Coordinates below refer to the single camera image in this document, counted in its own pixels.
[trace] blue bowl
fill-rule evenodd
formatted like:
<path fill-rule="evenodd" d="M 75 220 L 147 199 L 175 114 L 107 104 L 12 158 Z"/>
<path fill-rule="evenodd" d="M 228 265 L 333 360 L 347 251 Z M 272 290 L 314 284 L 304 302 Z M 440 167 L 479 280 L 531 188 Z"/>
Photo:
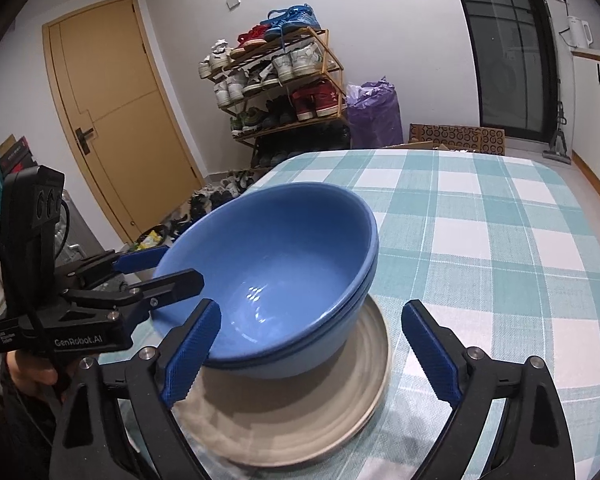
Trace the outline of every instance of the blue bowl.
<path fill-rule="evenodd" d="M 248 360 L 289 346 L 335 316 L 378 255 L 368 205 L 339 186 L 298 182 L 233 200 L 190 227 L 154 276 L 196 269 L 203 295 L 222 311 L 209 364 Z M 197 298 L 154 310 L 165 335 Z"/>
<path fill-rule="evenodd" d="M 352 303 L 352 307 L 340 321 L 334 324 L 323 336 L 313 340 L 310 344 L 272 362 L 255 364 L 250 367 L 231 368 L 226 371 L 255 379 L 283 379 L 303 374 L 320 366 L 346 343 L 349 334 L 356 325 L 358 314 L 365 302 L 369 287 L 371 287 L 371 283 L 363 289 L 363 292 Z"/>
<path fill-rule="evenodd" d="M 349 318 L 351 311 L 357 309 L 364 301 L 365 296 L 369 292 L 369 289 L 371 288 L 371 284 L 373 283 L 374 277 L 376 275 L 376 267 L 377 266 L 378 266 L 378 258 L 376 258 L 374 260 L 374 263 L 373 263 L 371 269 L 369 270 L 369 274 L 366 276 L 365 281 L 362 282 L 362 285 L 360 285 L 360 288 L 354 293 L 354 295 L 350 298 L 350 300 L 347 302 L 347 304 L 343 308 L 341 308 L 340 311 L 335 316 L 333 316 L 330 320 L 328 320 L 324 325 L 321 325 L 320 327 L 318 327 L 317 330 L 315 330 L 314 332 L 311 332 L 308 336 L 301 339 L 300 341 L 297 341 L 289 346 L 285 346 L 284 348 L 281 348 L 280 350 L 273 352 L 271 354 L 265 354 L 260 357 L 256 357 L 254 359 L 249 359 L 247 361 L 232 361 L 232 362 L 221 362 L 221 363 L 210 363 L 209 361 L 207 361 L 207 362 L 205 362 L 205 366 L 208 366 L 210 368 L 218 368 L 218 369 L 222 369 L 222 370 L 241 370 L 244 368 L 254 368 L 256 366 L 259 367 L 262 365 L 272 364 L 273 362 L 282 361 L 282 359 L 290 357 L 291 355 L 298 354 L 299 352 L 301 352 L 308 346 L 314 345 L 314 343 L 316 341 L 318 341 L 318 339 L 322 339 L 325 337 L 326 338 L 334 337 L 333 335 L 336 332 L 334 330 L 336 328 L 336 325 L 338 325 L 340 323 L 346 324 L 347 321 L 345 321 L 345 318 Z M 340 328 L 337 331 L 337 333 L 343 333 L 342 330 L 344 330 L 345 332 L 348 333 L 347 329 L 343 329 L 343 328 Z M 324 359 L 322 361 L 316 363 L 315 366 L 320 365 L 322 362 L 326 361 L 330 356 L 331 356 L 331 354 L 328 354 L 328 355 L 325 354 Z"/>

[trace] checkered tablecloth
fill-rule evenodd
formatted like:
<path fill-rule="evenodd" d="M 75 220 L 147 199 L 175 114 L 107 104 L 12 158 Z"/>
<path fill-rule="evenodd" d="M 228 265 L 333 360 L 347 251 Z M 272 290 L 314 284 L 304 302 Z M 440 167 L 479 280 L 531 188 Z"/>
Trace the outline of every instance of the checkered tablecloth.
<path fill-rule="evenodd" d="M 347 187 L 376 216 L 380 253 L 370 293 L 394 346 L 386 402 L 352 442 L 317 465 L 253 472 L 205 459 L 212 478 L 410 478 L 450 413 L 400 329 L 412 298 L 466 346 L 514 362 L 541 356 L 566 414 L 578 480 L 600 468 L 600 247 L 557 173 L 506 156 L 357 150 L 297 156 L 252 189 L 301 181 Z M 146 323 L 134 340 L 124 357 L 160 338 Z M 480 476 L 503 404 L 494 402 L 467 479 Z"/>

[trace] person's hand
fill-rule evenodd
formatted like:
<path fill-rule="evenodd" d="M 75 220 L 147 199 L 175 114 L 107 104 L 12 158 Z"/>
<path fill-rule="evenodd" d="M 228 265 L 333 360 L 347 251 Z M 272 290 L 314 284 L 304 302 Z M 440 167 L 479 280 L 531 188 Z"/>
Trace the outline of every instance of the person's hand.
<path fill-rule="evenodd" d="M 80 362 L 76 359 L 66 368 L 71 377 Z M 24 350 L 7 352 L 7 367 L 13 384 L 23 394 L 45 400 L 41 386 L 53 386 L 58 380 L 58 372 L 48 359 L 35 357 Z"/>

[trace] sliding door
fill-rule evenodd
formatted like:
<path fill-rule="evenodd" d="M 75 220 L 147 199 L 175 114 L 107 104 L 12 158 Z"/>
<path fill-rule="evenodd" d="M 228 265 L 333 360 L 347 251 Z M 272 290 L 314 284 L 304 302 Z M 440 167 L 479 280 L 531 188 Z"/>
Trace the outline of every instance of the sliding door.
<path fill-rule="evenodd" d="M 547 142 L 557 66 L 544 0 L 462 0 L 474 48 L 482 126 Z"/>

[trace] purple bag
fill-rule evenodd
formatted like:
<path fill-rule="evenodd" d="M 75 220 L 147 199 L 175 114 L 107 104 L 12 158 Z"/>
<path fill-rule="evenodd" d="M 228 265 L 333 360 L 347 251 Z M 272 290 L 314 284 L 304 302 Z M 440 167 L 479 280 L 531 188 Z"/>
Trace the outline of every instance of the purple bag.
<path fill-rule="evenodd" d="M 347 86 L 347 119 L 354 150 L 403 142 L 398 94 L 385 77 L 375 83 Z"/>

